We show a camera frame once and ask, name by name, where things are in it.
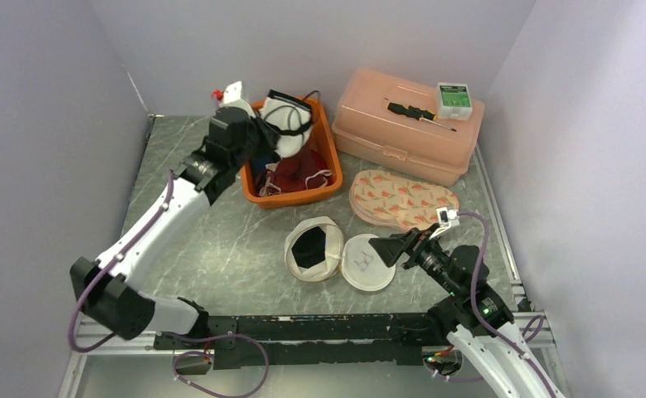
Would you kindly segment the white black bra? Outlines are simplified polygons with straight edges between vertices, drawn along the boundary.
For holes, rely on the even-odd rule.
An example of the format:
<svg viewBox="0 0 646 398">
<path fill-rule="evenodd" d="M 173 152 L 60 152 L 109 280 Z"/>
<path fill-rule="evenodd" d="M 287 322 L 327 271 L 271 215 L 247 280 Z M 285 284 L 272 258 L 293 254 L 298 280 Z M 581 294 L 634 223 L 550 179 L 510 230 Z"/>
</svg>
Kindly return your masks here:
<svg viewBox="0 0 646 398">
<path fill-rule="evenodd" d="M 262 129 L 272 133 L 274 153 L 291 158 L 308 142 L 313 130 L 313 107 L 303 99 L 270 90 L 259 109 Z"/>
</svg>

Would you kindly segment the black yellow screwdriver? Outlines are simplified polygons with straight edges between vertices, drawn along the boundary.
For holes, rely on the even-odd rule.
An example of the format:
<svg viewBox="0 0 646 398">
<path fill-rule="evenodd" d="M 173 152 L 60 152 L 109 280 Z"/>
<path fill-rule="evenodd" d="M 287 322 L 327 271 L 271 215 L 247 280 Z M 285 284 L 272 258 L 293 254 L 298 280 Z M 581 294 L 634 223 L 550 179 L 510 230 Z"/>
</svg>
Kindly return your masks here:
<svg viewBox="0 0 646 398">
<path fill-rule="evenodd" d="M 386 107 L 387 110 L 391 111 L 393 114 L 398 114 L 405 116 L 410 119 L 415 119 L 419 121 L 425 121 L 430 124 L 441 127 L 442 129 L 448 129 L 449 131 L 457 132 L 456 128 L 450 127 L 447 124 L 442 124 L 436 120 L 436 114 L 430 112 L 427 109 L 417 108 L 412 105 L 403 105 L 396 102 L 390 101 L 388 98 L 384 97 L 384 100 L 388 101 Z"/>
</svg>

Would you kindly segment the dark red bra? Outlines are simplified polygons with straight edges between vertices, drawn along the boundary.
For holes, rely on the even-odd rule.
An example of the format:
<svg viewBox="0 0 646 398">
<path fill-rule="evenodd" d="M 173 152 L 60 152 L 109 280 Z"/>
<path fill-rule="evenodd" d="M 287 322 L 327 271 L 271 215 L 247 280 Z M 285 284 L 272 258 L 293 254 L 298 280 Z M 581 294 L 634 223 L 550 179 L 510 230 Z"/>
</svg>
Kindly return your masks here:
<svg viewBox="0 0 646 398">
<path fill-rule="evenodd" d="M 291 158 L 283 158 L 276 163 L 266 164 L 264 170 L 255 176 L 258 177 L 262 172 L 268 170 L 284 173 L 305 172 L 312 174 L 323 169 L 331 170 L 318 152 L 305 147 Z"/>
</svg>

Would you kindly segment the pink plastic storage box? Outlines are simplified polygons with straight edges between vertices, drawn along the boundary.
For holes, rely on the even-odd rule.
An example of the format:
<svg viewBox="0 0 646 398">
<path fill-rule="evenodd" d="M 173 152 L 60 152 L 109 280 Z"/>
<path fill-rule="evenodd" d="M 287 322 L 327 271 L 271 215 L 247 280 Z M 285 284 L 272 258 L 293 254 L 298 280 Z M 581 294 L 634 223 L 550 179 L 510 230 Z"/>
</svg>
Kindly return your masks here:
<svg viewBox="0 0 646 398">
<path fill-rule="evenodd" d="M 338 150 L 450 187 L 464 175 L 478 142 L 485 105 L 472 100 L 465 121 L 435 124 L 388 109 L 390 103 L 437 110 L 436 89 L 380 71 L 359 68 L 344 90 L 332 131 Z"/>
</svg>

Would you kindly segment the floral mesh laundry bag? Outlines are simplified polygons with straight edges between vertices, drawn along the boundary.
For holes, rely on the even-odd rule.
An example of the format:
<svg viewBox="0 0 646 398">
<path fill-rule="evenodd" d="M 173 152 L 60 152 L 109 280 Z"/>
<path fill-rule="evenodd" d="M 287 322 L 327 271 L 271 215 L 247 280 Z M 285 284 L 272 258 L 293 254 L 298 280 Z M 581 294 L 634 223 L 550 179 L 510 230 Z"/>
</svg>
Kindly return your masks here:
<svg viewBox="0 0 646 398">
<path fill-rule="evenodd" d="M 440 207 L 459 209 L 459 199 L 449 189 L 382 170 L 358 172 L 348 198 L 356 216 L 400 231 L 430 227 L 438 221 Z"/>
</svg>

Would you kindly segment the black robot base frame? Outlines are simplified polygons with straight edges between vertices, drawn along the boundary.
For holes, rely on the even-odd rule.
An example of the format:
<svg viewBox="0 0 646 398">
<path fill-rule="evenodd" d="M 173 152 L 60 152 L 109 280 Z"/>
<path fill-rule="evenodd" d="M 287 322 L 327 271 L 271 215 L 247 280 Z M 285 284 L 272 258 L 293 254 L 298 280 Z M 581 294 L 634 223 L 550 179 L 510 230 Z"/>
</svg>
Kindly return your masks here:
<svg viewBox="0 0 646 398">
<path fill-rule="evenodd" d="M 449 345 L 425 313 L 212 316 L 211 343 L 156 336 L 159 353 L 212 352 L 217 370 L 243 366 L 393 362 L 419 366 Z"/>
</svg>

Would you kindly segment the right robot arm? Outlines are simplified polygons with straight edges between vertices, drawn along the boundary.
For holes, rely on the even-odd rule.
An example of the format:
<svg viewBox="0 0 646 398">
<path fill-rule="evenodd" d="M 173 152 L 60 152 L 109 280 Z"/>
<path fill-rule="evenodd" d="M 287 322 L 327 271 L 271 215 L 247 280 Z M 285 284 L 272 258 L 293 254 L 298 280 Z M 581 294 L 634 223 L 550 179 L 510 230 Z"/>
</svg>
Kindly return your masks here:
<svg viewBox="0 0 646 398">
<path fill-rule="evenodd" d="M 450 343 L 499 397 L 562 397 L 512 311 L 487 283 L 482 248 L 459 245 L 447 251 L 433 233 L 412 229 L 369 241 L 384 265 L 419 267 L 448 294 L 426 313 L 431 339 Z"/>
</svg>

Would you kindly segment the orange plastic bin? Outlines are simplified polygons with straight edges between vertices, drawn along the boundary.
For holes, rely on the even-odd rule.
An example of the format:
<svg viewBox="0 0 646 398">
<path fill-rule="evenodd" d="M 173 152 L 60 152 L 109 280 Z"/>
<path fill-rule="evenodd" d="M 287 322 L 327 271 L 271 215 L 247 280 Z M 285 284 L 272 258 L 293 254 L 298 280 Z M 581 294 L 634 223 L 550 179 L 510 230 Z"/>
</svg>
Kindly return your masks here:
<svg viewBox="0 0 646 398">
<path fill-rule="evenodd" d="M 312 107 L 312 114 L 315 118 L 307 148 L 317 153 L 326 166 L 319 174 L 313 176 L 309 182 L 320 180 L 321 182 L 326 182 L 326 185 L 310 187 L 302 191 L 260 197 L 255 190 L 255 175 L 250 164 L 247 163 L 239 171 L 242 191 L 248 201 L 255 203 L 262 209 L 300 206 L 322 201 L 331 197 L 342 186 L 342 167 L 324 108 L 320 101 L 315 98 L 308 98 L 305 102 Z"/>
</svg>

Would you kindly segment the white green small box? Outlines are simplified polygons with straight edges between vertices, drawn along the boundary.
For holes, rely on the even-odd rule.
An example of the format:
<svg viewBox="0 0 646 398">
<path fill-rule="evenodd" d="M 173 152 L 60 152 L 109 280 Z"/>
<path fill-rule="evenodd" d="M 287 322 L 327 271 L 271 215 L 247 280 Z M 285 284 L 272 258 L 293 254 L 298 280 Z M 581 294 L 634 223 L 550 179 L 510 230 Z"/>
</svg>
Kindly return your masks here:
<svg viewBox="0 0 646 398">
<path fill-rule="evenodd" d="M 439 119 L 467 121 L 473 113 L 469 87 L 465 84 L 440 82 L 435 98 Z"/>
</svg>

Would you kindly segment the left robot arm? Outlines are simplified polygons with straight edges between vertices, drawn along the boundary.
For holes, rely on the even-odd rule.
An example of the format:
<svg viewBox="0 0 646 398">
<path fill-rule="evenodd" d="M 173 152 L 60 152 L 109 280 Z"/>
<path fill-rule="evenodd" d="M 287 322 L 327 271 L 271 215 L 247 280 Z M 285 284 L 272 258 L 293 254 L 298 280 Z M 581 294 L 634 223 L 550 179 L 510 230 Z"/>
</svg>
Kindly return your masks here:
<svg viewBox="0 0 646 398">
<path fill-rule="evenodd" d="M 201 147 L 168 173 L 167 185 L 133 227 L 95 260 L 80 257 L 70 267 L 76 296 L 68 328 L 73 351 L 91 352 L 109 340 L 80 346 L 80 314 L 109 329 L 109 337 L 132 340 L 153 331 L 175 335 L 190 348 L 207 341 L 209 314 L 202 306 L 184 298 L 151 297 L 142 293 L 143 282 L 186 222 L 209 210 L 246 162 L 272 148 L 274 140 L 257 111 L 235 106 L 216 111 Z"/>
</svg>

